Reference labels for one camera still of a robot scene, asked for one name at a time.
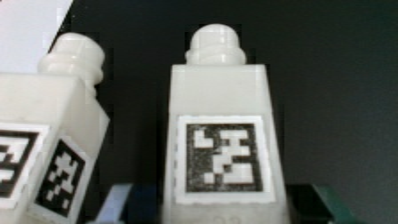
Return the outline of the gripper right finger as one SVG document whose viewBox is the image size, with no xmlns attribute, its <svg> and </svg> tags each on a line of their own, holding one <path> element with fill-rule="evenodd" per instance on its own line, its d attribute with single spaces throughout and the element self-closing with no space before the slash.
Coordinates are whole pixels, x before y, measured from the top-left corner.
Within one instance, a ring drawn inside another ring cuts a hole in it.
<svg viewBox="0 0 398 224">
<path fill-rule="evenodd" d="M 287 186 L 294 224 L 360 224 L 333 188 L 319 184 Z"/>
</svg>

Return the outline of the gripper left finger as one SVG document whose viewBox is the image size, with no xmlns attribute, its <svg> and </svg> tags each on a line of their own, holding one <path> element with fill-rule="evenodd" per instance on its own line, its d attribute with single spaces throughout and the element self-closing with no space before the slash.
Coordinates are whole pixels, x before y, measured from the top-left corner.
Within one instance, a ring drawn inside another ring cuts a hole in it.
<svg viewBox="0 0 398 224">
<path fill-rule="evenodd" d="M 159 224 L 157 186 L 116 184 L 88 224 Z"/>
</svg>

